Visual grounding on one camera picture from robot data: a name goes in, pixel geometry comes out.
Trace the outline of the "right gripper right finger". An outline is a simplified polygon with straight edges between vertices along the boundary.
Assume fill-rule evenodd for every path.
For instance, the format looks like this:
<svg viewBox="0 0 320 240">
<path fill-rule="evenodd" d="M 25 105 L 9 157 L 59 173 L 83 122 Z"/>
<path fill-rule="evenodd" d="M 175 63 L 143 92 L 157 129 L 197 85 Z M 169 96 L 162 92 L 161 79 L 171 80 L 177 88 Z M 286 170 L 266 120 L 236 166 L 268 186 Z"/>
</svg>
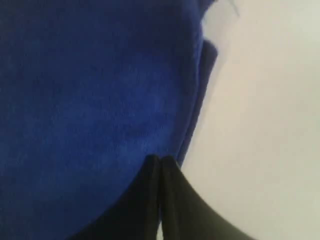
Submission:
<svg viewBox="0 0 320 240">
<path fill-rule="evenodd" d="M 174 158 L 161 159 L 160 209 L 165 240 L 251 240 L 193 189 Z"/>
</svg>

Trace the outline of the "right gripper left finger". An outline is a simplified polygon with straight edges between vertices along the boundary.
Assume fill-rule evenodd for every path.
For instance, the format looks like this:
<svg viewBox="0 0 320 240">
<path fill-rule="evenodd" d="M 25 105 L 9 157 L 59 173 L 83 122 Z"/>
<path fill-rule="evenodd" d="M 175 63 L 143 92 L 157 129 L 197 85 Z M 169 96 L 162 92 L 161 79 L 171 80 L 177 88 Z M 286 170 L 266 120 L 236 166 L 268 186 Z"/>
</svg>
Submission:
<svg viewBox="0 0 320 240">
<path fill-rule="evenodd" d="M 155 240 L 159 227 L 160 159 L 148 155 L 117 202 L 70 240 Z"/>
</svg>

